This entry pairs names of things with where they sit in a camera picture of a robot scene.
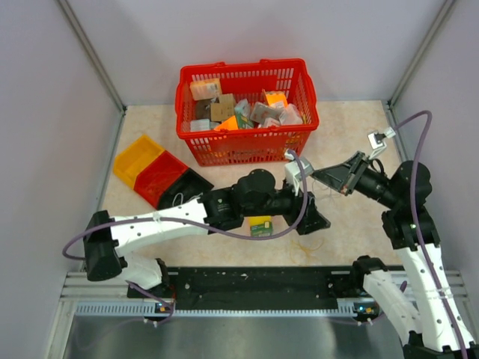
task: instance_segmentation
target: small package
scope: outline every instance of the small package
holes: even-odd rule
[[[282,111],[283,109],[269,107],[262,102],[256,102],[249,119],[262,125],[268,117],[278,120]]]
[[[252,237],[264,237],[272,235],[272,218],[270,215],[249,217],[248,222]]]
[[[191,132],[197,131],[209,131],[210,128],[210,119],[203,118],[201,120],[193,120],[189,123],[189,130]]]
[[[268,106],[273,108],[283,109],[287,106],[286,95],[283,91],[269,91],[266,92],[263,90],[264,97],[266,98],[266,102]]]
[[[242,99],[234,106],[234,113],[241,114],[242,116],[249,118],[251,114],[251,105],[249,104],[247,99]]]
[[[214,99],[201,99],[195,105],[195,116],[198,119],[211,118],[211,102]]]
[[[232,102],[211,104],[211,121],[223,122],[231,116],[234,116],[234,104]]]
[[[222,94],[222,86],[219,79],[193,81],[189,84],[189,89],[192,92],[194,101],[212,99]]]
[[[236,101],[232,93],[218,96],[216,103],[211,104],[211,121],[223,122],[234,116]]]
[[[279,122],[281,125],[301,125],[302,117],[298,108],[292,103],[286,106],[279,116]]]
[[[271,118],[271,117],[268,117],[267,119],[265,119],[262,127],[263,128],[266,128],[266,127],[279,127],[281,126],[281,122],[279,122],[279,120],[276,120],[274,118]]]
[[[227,93],[225,95],[219,95],[218,96],[218,102],[219,103],[232,103],[233,107],[236,105],[236,101],[234,100],[234,96],[232,93]]]
[[[234,106],[234,115],[237,117],[238,128],[253,129],[254,122],[249,119],[251,105],[247,99],[242,99]]]
[[[247,117],[243,116],[242,114],[236,113],[235,117],[237,119],[239,129],[253,129],[254,128],[254,122],[249,120]]]

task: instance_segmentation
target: cardboard box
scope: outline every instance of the cardboard box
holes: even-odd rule
[[[234,116],[234,104],[232,102],[211,104],[211,121],[224,122],[231,116]]]
[[[226,93],[224,95],[219,95],[218,96],[218,102],[219,103],[232,103],[233,107],[236,105],[236,101],[234,99],[234,96],[232,93]]]

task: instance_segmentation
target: small yellow box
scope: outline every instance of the small yellow box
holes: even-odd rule
[[[165,149],[146,135],[120,153],[113,164],[113,173],[131,189],[135,188],[136,177]]]
[[[270,215],[248,217],[249,229],[252,237],[272,235],[272,218]]]

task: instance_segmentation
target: metal frame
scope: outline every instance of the metal frame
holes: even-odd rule
[[[78,18],[75,15],[70,3],[68,0],[55,0],[58,7],[60,8],[61,13],[64,15],[68,25],[73,30],[77,40],[80,43],[80,46],[85,52],[85,56],[90,61],[91,65],[94,68],[95,73],[97,73],[100,82],[105,88],[108,95],[112,98],[112,101],[117,106],[120,112],[126,111],[126,106],[120,98],[115,86],[113,85],[112,80],[110,79],[108,73],[105,70],[100,58],[97,55],[94,47],[91,45],[90,40],[87,37],[87,34],[83,30],[82,25],[78,21]]]
[[[397,286],[404,280],[408,280],[404,271],[390,271],[393,281]],[[456,299],[459,311],[469,326],[472,333],[477,337],[478,326],[472,312],[472,305],[464,287],[463,279],[458,271],[446,271],[451,285],[451,291]],[[44,355],[45,359],[57,359],[64,356],[67,347],[68,337],[73,325],[74,316],[165,316],[166,314],[155,313],[155,301],[148,298],[127,298],[127,284],[117,278],[103,282],[90,282],[84,272],[69,272],[65,278],[64,287],[61,292],[58,309],[55,314],[55,321],[50,333],[48,349]],[[411,288],[407,288],[404,295],[415,301]],[[361,301],[358,298],[338,299],[337,310],[274,310],[241,312],[235,310],[193,310],[180,311],[175,317],[327,317],[327,316],[354,316],[353,303]]]
[[[439,36],[439,33],[443,29],[445,23],[448,21],[449,17],[454,11],[458,1],[457,0],[445,0],[441,9],[439,10],[436,18],[433,21],[429,31],[421,42],[418,51],[412,58],[409,66],[406,68],[406,72],[403,74],[403,77],[399,81],[394,93],[391,96],[391,99],[388,101],[391,107],[395,107],[399,102],[400,98],[404,94],[407,86],[411,82],[412,78],[416,74],[419,66],[429,52],[434,40]]]

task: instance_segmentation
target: orange box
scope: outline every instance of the orange box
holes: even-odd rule
[[[165,149],[146,135],[120,153],[113,164],[113,173],[131,189],[135,188],[136,177]]]
[[[286,108],[287,100],[283,91],[264,91],[263,93],[264,97],[266,98],[266,102],[268,102],[268,106],[274,108]]]

